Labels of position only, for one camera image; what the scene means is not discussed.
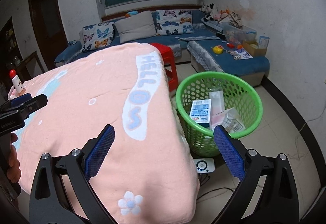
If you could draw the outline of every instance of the electrical cable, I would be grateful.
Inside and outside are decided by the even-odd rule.
[[[200,198],[202,198],[203,196],[209,194],[210,192],[217,191],[217,190],[221,190],[221,189],[227,189],[227,190],[230,190],[232,193],[234,193],[234,190],[231,189],[231,188],[228,188],[228,187],[221,187],[221,188],[216,188],[216,189],[213,189],[213,190],[211,190],[211,191],[206,192],[205,194],[203,194],[203,195],[201,195],[200,197],[198,197],[197,200],[200,199]]]
[[[325,105],[324,105],[324,109],[323,109],[322,113],[318,117],[316,117],[314,119],[310,119],[307,122],[305,122],[304,125],[299,130],[299,134],[295,137],[295,141],[294,141],[294,144],[295,144],[295,147],[296,147],[296,150],[297,150],[297,154],[296,155],[288,155],[289,158],[293,159],[295,156],[297,156],[298,157],[298,161],[300,161],[300,158],[304,157],[304,154],[302,154],[301,156],[299,155],[298,140],[299,140],[299,137],[301,135],[300,133],[304,129],[305,125],[307,125],[308,122],[315,121],[315,120],[319,119],[320,117],[322,117],[322,115],[324,114],[325,110],[326,110],[326,101],[325,101]]]
[[[310,120],[308,120],[307,122],[305,122],[304,125],[303,125],[303,126],[301,127],[301,129],[299,130],[299,132],[301,132],[302,129],[304,129],[304,126],[305,126],[308,122],[315,121],[315,120],[321,118],[322,115],[324,114],[325,110],[326,110],[326,101],[325,101],[325,105],[324,105],[324,109],[323,109],[322,113],[321,113],[318,117],[316,117],[316,118],[314,118],[314,119],[310,119]]]
[[[210,175],[208,174],[205,174],[204,178],[203,178],[203,174],[200,173],[198,175],[198,178],[199,178],[199,187],[202,187],[205,183],[207,183],[209,181],[209,179],[211,178]]]

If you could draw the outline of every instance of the bottle with red cap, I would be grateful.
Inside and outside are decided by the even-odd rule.
[[[9,77],[11,78],[12,84],[14,85],[18,96],[23,95],[26,92],[26,89],[14,69],[10,71]]]

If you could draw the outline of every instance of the yellow toy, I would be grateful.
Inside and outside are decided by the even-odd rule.
[[[221,45],[217,45],[217,46],[213,47],[212,49],[215,54],[223,53],[223,46],[221,46]]]

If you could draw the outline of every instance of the cardboard box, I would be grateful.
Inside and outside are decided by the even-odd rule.
[[[264,57],[266,55],[267,49],[265,48],[259,49],[257,42],[255,42],[254,44],[249,44],[243,41],[242,46],[249,54],[252,55],[252,57]]]
[[[209,127],[211,118],[211,99],[194,100],[189,116],[197,124],[203,127]]]

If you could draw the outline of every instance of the red plastic stool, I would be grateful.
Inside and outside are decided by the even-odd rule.
[[[169,90],[170,92],[175,90],[178,85],[178,75],[177,75],[177,69],[175,67],[175,61],[174,61],[174,56],[173,56],[173,51],[170,47],[165,46],[163,44],[159,44],[159,43],[151,43],[152,46],[156,47],[160,53],[161,56],[163,58],[163,62],[164,64],[170,64],[171,65],[171,70],[169,71],[167,69],[165,69],[166,75],[171,79],[169,81]]]

